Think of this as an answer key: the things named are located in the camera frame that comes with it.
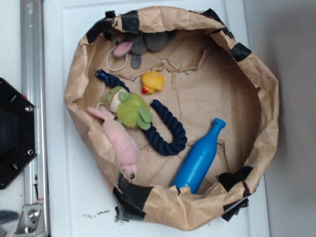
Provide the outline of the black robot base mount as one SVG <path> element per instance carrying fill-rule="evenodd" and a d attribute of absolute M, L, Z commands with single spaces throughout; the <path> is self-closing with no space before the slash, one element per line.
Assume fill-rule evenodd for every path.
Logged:
<path fill-rule="evenodd" d="M 0 79 L 0 189 L 6 189 L 36 156 L 35 106 Z"/>

